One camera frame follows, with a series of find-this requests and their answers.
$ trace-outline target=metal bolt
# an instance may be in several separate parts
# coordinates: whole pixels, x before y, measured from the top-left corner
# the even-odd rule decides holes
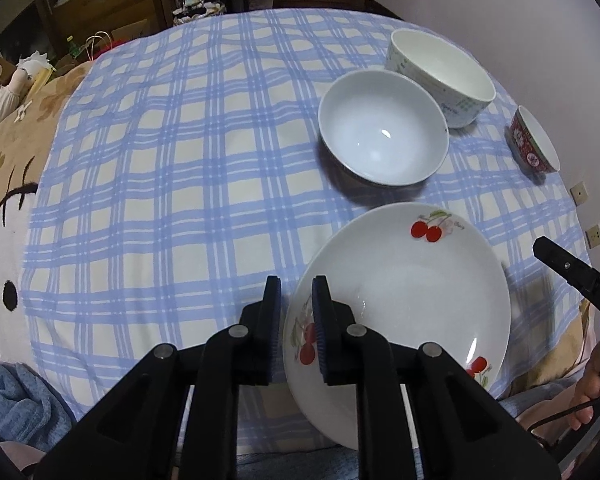
[[[171,354],[173,354],[173,346],[167,343],[162,343],[154,348],[154,356],[158,359],[166,359],[167,357],[171,357]]]
[[[249,329],[244,325],[233,325],[229,328],[229,335],[235,338],[241,338],[249,333]]]
[[[366,334],[366,326],[354,323],[353,325],[347,326],[347,334],[353,337],[362,337]]]
[[[424,343],[422,351],[429,357],[440,357],[442,355],[442,348],[438,343]]]

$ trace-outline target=bowl rim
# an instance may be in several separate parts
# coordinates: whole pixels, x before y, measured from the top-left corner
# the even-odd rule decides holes
[[[341,158],[334,151],[333,147],[329,145],[329,141],[324,136],[323,127],[322,127],[322,111],[324,109],[323,105],[324,105],[325,98],[327,97],[327,95],[329,94],[331,89],[336,85],[336,83],[339,83],[341,80],[345,80],[347,78],[354,77],[354,76],[357,76],[362,73],[371,73],[371,72],[381,73],[383,75],[390,76],[390,77],[398,77],[398,78],[401,78],[404,81],[406,81],[408,84],[415,86],[424,95],[426,95],[426,97],[435,106],[435,109],[440,114],[440,118],[442,118],[442,121],[443,121],[443,124],[445,127],[445,133],[446,133],[446,135],[445,135],[446,143],[445,143],[444,154],[443,154],[440,162],[436,165],[436,168],[419,180],[413,180],[413,181],[410,180],[407,182],[396,182],[396,181],[388,182],[388,181],[385,181],[382,179],[378,179],[377,177],[374,177],[369,174],[363,174],[363,172],[352,168],[349,164],[346,164],[343,160],[341,160]],[[368,180],[369,182],[373,182],[374,184],[379,184],[380,186],[389,186],[389,187],[412,186],[413,184],[417,184],[419,182],[427,180],[430,176],[434,175],[440,169],[440,167],[444,163],[446,156],[449,152],[449,143],[450,143],[449,126],[446,122],[445,115],[442,113],[442,109],[440,108],[440,105],[436,102],[436,100],[431,96],[431,94],[429,92],[427,92],[421,85],[416,83],[413,79],[409,79],[407,76],[398,74],[397,72],[393,72],[392,70],[385,70],[384,68],[360,68],[360,69],[352,70],[351,72],[347,72],[346,74],[341,75],[333,83],[331,83],[331,86],[329,86],[328,90],[324,93],[324,95],[320,99],[320,105],[318,106],[318,130],[319,130],[318,133],[320,135],[320,138],[322,139],[322,142],[324,142],[324,145],[330,151],[331,155],[333,155],[334,158],[336,158],[336,160],[340,164],[342,164],[345,168],[347,168],[347,170],[349,170],[351,173],[353,173],[361,178],[364,178],[365,180]]]
[[[538,155],[542,158],[542,161],[552,170],[560,171],[560,158],[558,157],[558,152],[556,151],[554,144],[551,142],[549,134],[542,127],[542,124],[540,124],[540,121],[538,121],[535,115],[533,115],[528,108],[524,107],[523,105],[518,105],[516,112],[520,114],[522,124],[529,132],[529,137],[531,138],[532,144],[535,149],[538,150]],[[542,150],[539,140],[546,142],[545,146],[551,150],[551,153],[545,153]]]
[[[493,89],[493,96],[488,99],[488,100],[484,100],[484,99],[480,99],[477,98],[473,95],[469,95],[467,92],[463,92],[461,90],[459,90],[458,88],[456,88],[453,85],[449,85],[448,83],[444,82],[444,81],[440,81],[439,78],[435,77],[433,74],[431,74],[427,69],[425,69],[424,67],[420,66],[419,64],[417,64],[416,62],[414,62],[413,59],[411,59],[411,57],[407,56],[404,51],[396,44],[395,40],[394,40],[394,35],[397,34],[398,32],[412,32],[414,34],[423,34],[424,36],[429,36],[430,38],[434,38],[437,41],[441,41],[442,43],[447,44],[448,46],[452,47],[454,50],[458,51],[462,56],[465,56],[467,59],[471,60],[471,62],[478,67],[478,69],[480,70],[480,72],[482,74],[484,74],[485,78],[489,81],[489,84],[491,85],[491,88]],[[478,101],[480,103],[485,103],[487,105],[489,105],[491,102],[494,101],[494,99],[497,96],[497,91],[496,91],[496,85],[494,85],[493,80],[491,79],[491,77],[489,76],[489,73],[486,71],[486,69],[480,64],[478,63],[477,59],[475,59],[474,57],[470,56],[469,54],[467,54],[462,48],[455,46],[453,43],[451,43],[450,41],[446,40],[445,38],[442,38],[441,36],[437,36],[435,34],[432,34],[431,32],[426,32],[424,30],[418,30],[417,28],[407,28],[407,27],[402,27],[402,28],[396,28],[392,33],[391,33],[391,44],[394,46],[394,48],[400,52],[400,54],[402,54],[405,59],[408,59],[410,63],[413,63],[415,66],[417,66],[420,70],[422,70],[425,74],[427,74],[430,78],[435,79],[438,83],[440,83],[441,85],[446,86],[447,88],[451,88],[453,91],[458,92],[460,95],[469,97],[475,101]]]

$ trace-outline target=cherry pattern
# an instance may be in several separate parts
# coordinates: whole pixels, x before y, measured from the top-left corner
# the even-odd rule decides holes
[[[296,361],[308,366],[317,357],[314,313],[309,297],[302,306],[302,310],[291,331],[291,345],[296,349]]]
[[[475,358],[466,369],[466,372],[478,381],[483,388],[486,388],[489,384],[488,373],[490,371],[491,365],[488,364],[487,359],[482,356]]]
[[[464,229],[464,226],[451,218],[451,213],[442,209],[433,211],[429,216],[420,215],[411,226],[411,236],[414,238],[427,239],[427,242],[435,243],[440,238],[451,234],[454,227]]]

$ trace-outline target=white plate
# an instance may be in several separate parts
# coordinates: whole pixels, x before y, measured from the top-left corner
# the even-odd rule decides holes
[[[418,221],[429,221],[429,228],[442,224],[442,237],[435,242],[427,235],[413,237]],[[429,236],[434,234],[439,232],[432,229]],[[465,368],[482,368],[478,357],[484,358],[486,368],[475,379],[487,388],[500,370],[509,340],[509,290],[480,232],[427,204],[395,203],[369,211],[334,234],[309,264],[283,333],[291,392],[309,421],[338,444],[358,447],[355,389],[326,386],[317,354],[310,364],[301,362],[315,352],[305,333],[313,322],[312,280],[320,274],[335,301],[350,305],[357,322],[389,341],[412,348],[435,341]]]
[[[337,79],[318,110],[320,134],[353,173],[384,186],[408,186],[445,160],[449,132],[440,107],[420,85],[386,70]]]

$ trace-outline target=white bowl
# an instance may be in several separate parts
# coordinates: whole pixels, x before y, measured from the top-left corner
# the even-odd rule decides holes
[[[429,92],[450,128],[469,125],[496,98],[493,81],[474,58],[421,30],[394,30],[385,68],[413,79]]]
[[[433,98],[386,70],[358,70],[323,96],[318,124],[331,153],[353,173],[384,186],[408,186],[445,160],[449,132]]]

